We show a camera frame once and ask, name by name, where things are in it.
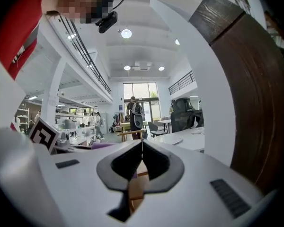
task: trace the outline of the headset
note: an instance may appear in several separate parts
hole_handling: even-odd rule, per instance
[[[124,0],[121,0],[120,3],[114,8],[112,8],[106,16],[108,8],[113,3],[113,1],[114,0],[102,0],[101,6],[97,6],[96,14],[87,16],[85,23],[95,23],[96,26],[99,27],[99,33],[105,33],[118,20],[118,13],[113,10],[119,7],[124,2]]]

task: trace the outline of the red shirt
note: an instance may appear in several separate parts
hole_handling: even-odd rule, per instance
[[[37,39],[24,50],[16,63],[12,60],[38,25],[41,16],[41,0],[17,0],[0,25],[0,61],[13,79],[35,49]]]

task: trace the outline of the black trousers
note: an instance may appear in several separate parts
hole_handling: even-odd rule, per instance
[[[131,122],[131,131],[139,131],[140,129],[134,124],[134,122]],[[140,133],[134,133],[132,134],[133,140],[141,139]]]

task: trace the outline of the large window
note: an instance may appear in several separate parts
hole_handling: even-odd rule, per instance
[[[130,98],[135,96],[141,104],[145,121],[154,121],[161,118],[158,90],[156,83],[126,83],[124,88],[124,110],[126,111]]]

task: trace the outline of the black office chair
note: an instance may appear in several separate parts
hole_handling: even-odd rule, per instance
[[[151,132],[152,137],[167,134],[167,132],[165,132],[165,131],[158,131],[158,126],[155,125],[152,122],[148,122],[148,127],[150,128],[150,132]]]
[[[174,111],[171,113],[172,132],[179,132],[192,128],[195,122],[195,109],[187,97],[179,98],[173,104]]]
[[[203,118],[203,111],[202,111],[202,109],[195,110],[194,111],[194,116],[195,116],[195,120],[198,123],[197,128],[204,127],[204,118]]]

